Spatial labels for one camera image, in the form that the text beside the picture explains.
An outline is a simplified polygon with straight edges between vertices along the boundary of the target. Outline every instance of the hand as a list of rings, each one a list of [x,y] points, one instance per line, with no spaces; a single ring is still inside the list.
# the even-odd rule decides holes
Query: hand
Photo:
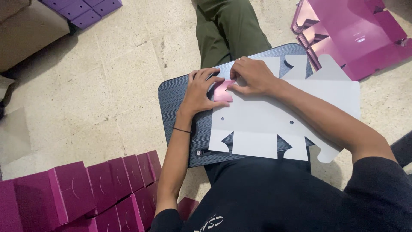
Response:
[[[209,87],[215,83],[224,81],[224,78],[212,76],[211,74],[219,72],[220,69],[200,69],[189,74],[189,81],[187,83],[187,90],[183,102],[179,107],[179,112],[193,117],[195,114],[212,109],[214,107],[228,107],[228,102],[213,102],[206,96]]]
[[[239,77],[242,77],[247,82],[246,86],[229,85],[227,88],[245,95],[269,95],[280,80],[273,75],[265,62],[247,57],[237,59],[230,69],[230,79],[234,80]]]

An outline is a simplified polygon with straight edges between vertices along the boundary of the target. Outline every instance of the black sleeve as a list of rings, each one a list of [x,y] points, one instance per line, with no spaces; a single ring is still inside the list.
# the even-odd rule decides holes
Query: black sleeve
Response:
[[[412,183],[401,166],[390,159],[358,160],[344,192],[377,214],[388,215],[394,225],[412,222]]]
[[[150,232],[176,232],[183,227],[177,210],[169,208],[161,211],[152,221]]]

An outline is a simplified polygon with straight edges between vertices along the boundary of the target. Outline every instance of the brown cardboard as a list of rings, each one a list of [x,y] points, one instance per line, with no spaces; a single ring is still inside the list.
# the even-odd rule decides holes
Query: brown cardboard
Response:
[[[23,7],[30,5],[30,0],[1,0],[0,22],[14,15]]]
[[[69,33],[67,21],[37,0],[0,23],[0,72]]]

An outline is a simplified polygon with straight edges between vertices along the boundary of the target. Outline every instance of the person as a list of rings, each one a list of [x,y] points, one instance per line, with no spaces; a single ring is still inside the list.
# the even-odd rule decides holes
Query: person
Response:
[[[150,231],[411,231],[412,184],[378,132],[339,108],[276,78],[245,56],[271,48],[248,0],[199,0],[197,39],[202,69],[189,74],[158,182]],[[352,154],[343,191],[288,159],[246,157],[205,166],[211,189],[183,222],[177,198],[188,163],[193,116],[228,107],[206,97],[223,78],[210,68],[236,59],[231,91],[267,95],[289,106],[316,131]]]

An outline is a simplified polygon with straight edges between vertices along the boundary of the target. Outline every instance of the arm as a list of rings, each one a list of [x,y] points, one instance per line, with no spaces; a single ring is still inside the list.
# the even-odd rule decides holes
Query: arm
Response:
[[[386,139],[378,132],[339,108],[314,97],[288,82],[276,78],[260,60],[242,57],[235,61],[230,76],[242,76],[247,86],[228,88],[243,94],[265,94],[275,97],[306,120],[316,131],[352,153],[352,162],[379,156],[396,159]]]
[[[207,96],[209,87],[224,78],[211,77],[219,69],[201,69],[189,74],[187,90],[182,104],[176,113],[174,128],[190,131],[195,114],[214,107],[229,106],[227,102],[213,102]],[[187,172],[190,133],[173,130],[164,158],[162,172],[157,186],[157,205],[155,216],[165,209],[177,209],[177,199]]]

